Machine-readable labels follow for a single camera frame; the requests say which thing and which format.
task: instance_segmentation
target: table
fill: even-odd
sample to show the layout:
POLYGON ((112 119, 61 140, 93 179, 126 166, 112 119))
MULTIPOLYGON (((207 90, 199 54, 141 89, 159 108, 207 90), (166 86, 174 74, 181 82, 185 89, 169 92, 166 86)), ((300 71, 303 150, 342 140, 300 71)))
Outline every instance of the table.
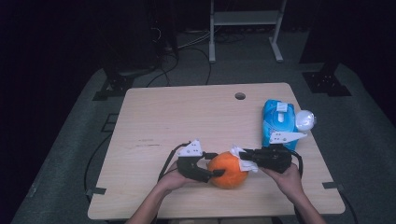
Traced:
POLYGON ((287 0, 282 0, 279 10, 266 11, 215 11, 214 1, 210 2, 210 37, 209 37, 209 61, 216 61, 215 52, 215 26, 219 25, 264 25, 274 24, 274 35, 269 37, 271 48, 274 52, 276 61, 283 62, 282 54, 277 46, 277 38, 280 25, 285 13, 287 0))
MULTIPOLYGON (((106 192, 93 195, 88 216, 129 218, 156 184, 169 152, 181 143, 199 138, 203 151, 217 153, 230 150, 232 144, 260 148, 262 107, 268 99, 292 103, 296 112, 300 110, 287 83, 128 90, 96 185, 106 192)), ((304 159, 303 185, 313 205, 321 214, 343 213, 337 189, 322 186, 332 182, 332 177, 312 133, 299 140, 296 151, 304 159)), ((200 160, 198 165, 206 163, 200 160)), ((206 183, 177 189, 164 199, 158 217, 293 214, 293 205, 269 176, 250 172, 238 189, 218 189, 206 183)))

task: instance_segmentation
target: metal frame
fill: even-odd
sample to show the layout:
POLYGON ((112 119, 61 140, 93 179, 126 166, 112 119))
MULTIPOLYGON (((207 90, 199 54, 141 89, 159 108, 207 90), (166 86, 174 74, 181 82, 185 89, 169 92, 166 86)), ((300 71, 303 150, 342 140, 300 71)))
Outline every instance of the metal frame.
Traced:
POLYGON ((279 35, 280 25, 285 13, 287 0, 283 0, 280 10, 268 11, 226 11, 215 12, 215 0, 210 2, 210 39, 209 39, 209 61, 216 61, 215 52, 215 26, 217 25, 261 25, 274 24, 276 26, 274 35, 269 37, 271 48, 278 63, 283 62, 282 54, 277 46, 277 38, 279 35))

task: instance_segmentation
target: blue package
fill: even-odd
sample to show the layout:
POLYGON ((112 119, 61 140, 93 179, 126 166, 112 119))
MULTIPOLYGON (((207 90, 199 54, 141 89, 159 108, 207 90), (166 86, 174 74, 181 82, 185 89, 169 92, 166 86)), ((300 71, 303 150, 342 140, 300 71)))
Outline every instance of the blue package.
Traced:
MULTIPOLYGON (((268 100, 262 109, 262 146, 269 147, 273 132, 297 133, 294 105, 278 100, 268 100)), ((298 140, 283 144, 289 150, 296 148, 298 140)))

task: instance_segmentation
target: hole in table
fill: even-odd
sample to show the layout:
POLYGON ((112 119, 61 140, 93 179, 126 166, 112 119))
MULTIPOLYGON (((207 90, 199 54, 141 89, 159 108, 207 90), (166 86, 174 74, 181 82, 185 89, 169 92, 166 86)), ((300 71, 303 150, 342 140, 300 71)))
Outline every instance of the hole in table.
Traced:
POLYGON ((236 98, 237 100, 245 100, 245 98, 247 98, 247 97, 246 97, 246 95, 245 95, 244 93, 242 93, 242 92, 237 92, 237 93, 235 94, 235 98, 236 98))

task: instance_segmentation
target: white shelf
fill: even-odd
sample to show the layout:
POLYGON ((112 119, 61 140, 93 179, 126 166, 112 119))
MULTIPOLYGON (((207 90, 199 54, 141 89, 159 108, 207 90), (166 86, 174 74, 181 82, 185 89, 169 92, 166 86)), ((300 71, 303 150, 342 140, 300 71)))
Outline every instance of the white shelf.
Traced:
POLYGON ((278 14, 278 10, 215 12, 214 25, 276 24, 278 14))

